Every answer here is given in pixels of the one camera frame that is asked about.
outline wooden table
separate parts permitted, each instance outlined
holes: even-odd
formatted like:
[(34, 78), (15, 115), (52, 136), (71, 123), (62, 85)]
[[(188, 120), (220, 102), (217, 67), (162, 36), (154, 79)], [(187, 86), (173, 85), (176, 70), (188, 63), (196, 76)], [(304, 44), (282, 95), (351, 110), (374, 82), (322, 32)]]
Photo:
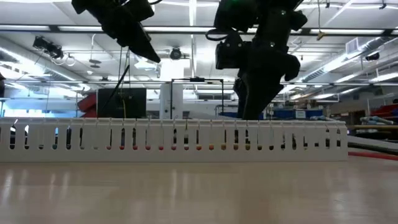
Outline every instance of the wooden table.
[(0, 164), (0, 223), (398, 223), (398, 162)]

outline black monitor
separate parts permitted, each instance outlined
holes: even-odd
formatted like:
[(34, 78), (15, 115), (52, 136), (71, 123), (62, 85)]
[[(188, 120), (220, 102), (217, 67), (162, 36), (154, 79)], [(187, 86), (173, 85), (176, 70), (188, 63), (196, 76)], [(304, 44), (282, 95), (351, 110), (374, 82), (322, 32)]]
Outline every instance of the black monitor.
[(99, 118), (124, 118), (124, 110), (126, 110), (126, 118), (146, 118), (146, 88), (125, 88), (118, 90), (108, 105), (103, 108), (112, 91), (112, 88), (98, 90), (97, 113)]

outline table surface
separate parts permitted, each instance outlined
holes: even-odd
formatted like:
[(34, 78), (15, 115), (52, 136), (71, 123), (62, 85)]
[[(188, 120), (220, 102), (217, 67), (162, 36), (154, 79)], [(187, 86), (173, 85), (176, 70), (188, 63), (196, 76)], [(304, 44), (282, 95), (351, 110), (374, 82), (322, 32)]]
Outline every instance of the table surface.
[(397, 223), (398, 162), (0, 164), (0, 223)]

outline ceiling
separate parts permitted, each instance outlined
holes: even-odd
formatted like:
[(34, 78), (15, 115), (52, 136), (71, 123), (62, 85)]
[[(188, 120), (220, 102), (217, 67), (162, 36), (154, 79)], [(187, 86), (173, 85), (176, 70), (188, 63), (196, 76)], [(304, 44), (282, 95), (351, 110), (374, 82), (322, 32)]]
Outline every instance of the ceiling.
[[(155, 5), (155, 16), (142, 22), (144, 26), (212, 26), (217, 9), (218, 1), (199, 0), (163, 0)], [(299, 9), (308, 17), (305, 27), (318, 27), (318, 19), (321, 28), (355, 28), (355, 29), (394, 29), (398, 27), (398, 0), (385, 1), (388, 7), (378, 9), (381, 6), (379, 0), (332, 1), (331, 7), (325, 7), (325, 1), (321, 2), (320, 17), (317, 8), (317, 1), (305, 0)], [(26, 0), (0, 0), (0, 21), (2, 24), (56, 24), (56, 25), (82, 25), (98, 26), (97, 20), (88, 12), (78, 15), (68, 0), (54, 1), (26, 1)], [(23, 49), (40, 57), (41, 52), (33, 48), (32, 43), (35, 36), (43, 36), (47, 40), (62, 46), (65, 53), (76, 59), (74, 66), (62, 65), (64, 69), (74, 73), (82, 80), (117, 80), (119, 75), (119, 63), (126, 59), (126, 50), (123, 49), (120, 57), (120, 46), (115, 40), (106, 34), (57, 34), (40, 32), (0, 32), (0, 37), (5, 38)], [(215, 69), (215, 47), (217, 42), (206, 40), (204, 35), (190, 34), (152, 34), (151, 44), (155, 51), (168, 60), (167, 55), (173, 47), (180, 47), (187, 57), (185, 59), (184, 76), (192, 76), (190, 59), (197, 61), (195, 75), (203, 78), (224, 78), (226, 81), (233, 81), (237, 70), (216, 70)], [(244, 35), (244, 40), (250, 40), (252, 36)], [(290, 53), (296, 55), (301, 63), (299, 77), (305, 76), (310, 71), (318, 68), (332, 57), (345, 51), (346, 43), (354, 37), (324, 37), (317, 40), (316, 37), (296, 37), (289, 39)], [(395, 49), (395, 42), (389, 47), (384, 46), (379, 61), (387, 60), (398, 52)], [(137, 58), (133, 54), (131, 61)], [(91, 68), (89, 59), (102, 61), (100, 68)], [(352, 60), (343, 66), (329, 71), (322, 78), (312, 80), (314, 82), (334, 82), (342, 77), (351, 75), (358, 70), (374, 66), (379, 63), (361, 63), (360, 58)], [(156, 80), (159, 71), (139, 70), (131, 67), (131, 75), (135, 80)], [(291, 91), (306, 92), (309, 88), (294, 88)]]

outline red wire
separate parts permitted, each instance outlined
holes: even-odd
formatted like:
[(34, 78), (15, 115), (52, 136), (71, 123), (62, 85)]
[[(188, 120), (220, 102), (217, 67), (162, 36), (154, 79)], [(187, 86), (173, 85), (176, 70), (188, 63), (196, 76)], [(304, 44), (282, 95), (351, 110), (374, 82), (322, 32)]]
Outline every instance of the red wire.
[(360, 156), (360, 157), (368, 157), (368, 158), (376, 158), (376, 159), (388, 159), (393, 161), (398, 161), (398, 156), (387, 155), (383, 153), (374, 153), (374, 152), (348, 152), (349, 156)]

